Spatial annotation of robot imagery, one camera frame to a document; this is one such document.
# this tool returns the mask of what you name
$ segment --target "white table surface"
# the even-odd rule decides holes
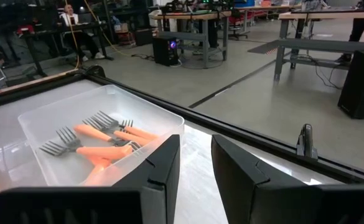
[[[98,84],[84,80],[0,106],[0,190],[46,185],[17,117],[34,108],[98,87]],[[210,149],[212,134],[216,133],[190,122],[185,124],[175,223],[227,223],[213,174]],[[259,149],[236,143],[307,184],[339,183]]]

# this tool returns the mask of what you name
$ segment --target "black bracket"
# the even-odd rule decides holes
[[[306,159],[317,160],[317,149],[313,147],[313,128],[310,124],[305,124],[301,129],[301,134],[298,137],[296,144],[296,154],[303,156]]]

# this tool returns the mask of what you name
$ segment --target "transparent bin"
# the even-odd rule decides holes
[[[133,127],[160,136],[132,154],[114,161],[105,170],[87,180],[93,164],[85,156],[68,152],[54,157],[39,149],[51,140],[62,144],[56,130],[82,124],[103,111],[120,123],[133,120]],[[184,133],[184,119],[114,85],[106,85],[37,108],[19,116],[19,122],[40,165],[47,185],[113,185],[130,173],[172,134]],[[108,142],[76,133],[84,146],[111,146]]]

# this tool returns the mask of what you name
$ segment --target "concrete floor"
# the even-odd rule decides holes
[[[229,41],[228,60],[216,68],[194,70],[184,67],[165,67],[148,60],[111,53],[114,61],[92,60],[85,64],[101,65],[107,77],[133,88],[156,95],[183,106],[201,100],[211,93],[252,73],[276,58],[276,54],[262,55],[247,50],[278,38],[279,21],[259,22],[250,28],[248,39]],[[318,22],[315,39],[347,40],[351,20]],[[151,45],[123,51],[126,54],[152,55]],[[318,58],[335,59],[339,54],[310,52]],[[186,67],[199,67],[193,56],[184,62]],[[218,55],[211,57],[220,60]],[[49,73],[64,72],[72,67],[46,66]],[[319,75],[330,75],[330,69],[318,68]],[[364,120],[353,120],[337,108],[340,90],[327,87],[315,74],[315,67],[289,64],[283,67],[278,85],[273,83],[274,64],[232,86],[214,98],[198,105],[195,110],[228,121],[290,144],[296,144],[301,127],[314,127],[314,145],[319,154],[364,169]],[[335,70],[332,81],[342,86],[346,71]]]

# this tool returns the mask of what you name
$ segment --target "table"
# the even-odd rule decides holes
[[[233,128],[233,132],[238,133],[229,140],[262,161],[306,184],[340,184],[335,179],[342,177],[346,177],[346,180],[364,182],[362,170],[329,159],[319,161],[317,165],[312,163],[310,169],[306,168],[303,164],[299,165],[297,161],[287,161],[280,157],[283,148],[287,149],[289,153],[294,149],[285,143],[279,142],[279,145],[276,146],[275,140],[265,138],[259,133],[250,133],[256,136],[250,136],[256,144],[253,142],[246,144],[248,132],[242,128],[222,123],[188,108],[173,105],[171,102],[133,90],[107,78],[87,74],[78,75],[78,71],[74,70],[72,73],[60,73],[50,81],[49,78],[43,78],[44,81],[35,80],[35,83],[25,84],[18,89],[13,87],[0,92],[0,190],[20,186],[46,186],[38,162],[35,160],[28,140],[17,120],[19,115],[108,84],[130,91],[138,97],[183,116],[186,120],[180,150],[180,175],[174,207],[174,223],[227,223],[213,174],[210,149],[212,135],[222,134],[227,126]],[[264,151],[268,146],[278,148],[279,154]],[[316,166],[322,167],[323,174],[314,171]]]
[[[298,59],[296,58],[299,49],[304,50],[317,50],[324,52],[336,52],[336,53],[348,53],[351,54],[355,50],[364,50],[364,42],[347,42],[347,41],[336,41],[336,40],[312,40],[312,39],[301,39],[301,33],[304,28],[305,20],[314,19],[358,19],[364,18],[364,12],[333,12],[333,13],[284,13],[280,14],[279,19],[281,20],[281,28],[279,35],[279,47],[276,58],[276,68],[274,69],[274,81],[278,82],[282,71],[282,65],[286,62],[291,63],[291,68],[295,68],[295,64],[301,63],[306,65],[317,65],[321,67],[348,69],[346,65],[339,65],[334,61],[322,60],[322,59]],[[288,23],[290,20],[297,19],[297,32],[295,38],[287,38]],[[290,59],[284,59],[285,48],[292,49]]]
[[[230,11],[223,11],[223,12],[210,12],[206,14],[191,14],[189,12],[180,13],[178,15],[158,15],[152,16],[152,19],[157,20],[157,26],[159,31],[159,36],[166,36],[166,37],[176,37],[181,40],[197,40],[203,42],[203,62],[204,68],[208,68],[208,20],[210,19],[222,19],[223,20],[223,46],[221,48],[223,60],[227,60],[227,42],[228,42],[228,24],[229,21],[227,17],[231,16]],[[162,20],[163,19],[185,19],[185,20],[201,20],[202,21],[202,34],[194,34],[188,32],[167,32],[162,30]]]
[[[99,42],[100,42],[102,54],[105,56],[106,59],[113,60],[112,57],[107,56],[106,49],[105,49],[105,46],[104,46],[103,33],[102,33],[101,28],[103,26],[105,26],[105,25],[106,24],[104,24],[104,23],[99,24],[97,22],[92,22],[91,24],[86,24],[86,25],[84,24],[84,25],[73,26],[73,31],[84,30],[84,29],[96,29],[97,32],[98,32],[98,37],[99,37]],[[42,35],[51,35],[52,36],[52,40],[55,43],[55,46],[56,46],[56,49],[57,49],[56,41],[54,41],[53,34],[58,34],[58,33],[63,33],[63,32],[69,32],[69,31],[71,31],[71,29],[69,27],[61,27],[61,28],[59,28],[57,30],[44,30],[44,31],[35,32],[33,34],[23,34],[21,36],[22,39],[25,39],[26,40],[26,44],[28,46],[28,50],[29,50],[29,52],[30,52],[30,54],[32,56],[32,59],[33,59],[33,61],[35,63],[35,66],[37,67],[37,73],[38,73],[38,75],[41,75],[43,77],[46,77],[46,74],[42,70],[42,67],[40,66],[40,63],[38,61],[37,53],[35,51],[34,43],[33,43],[32,39],[34,37],[40,37]]]
[[[295,5],[295,6],[268,6],[268,7],[262,7],[262,6],[248,6],[248,7],[236,7],[240,12],[244,11],[244,26],[243,31],[240,32],[240,34],[246,34],[250,31],[247,30],[247,22],[248,22],[248,11],[255,12],[255,11],[270,11],[270,10],[281,10],[281,9],[299,9],[301,7],[301,4]],[[254,15],[251,16],[251,26],[253,25]]]

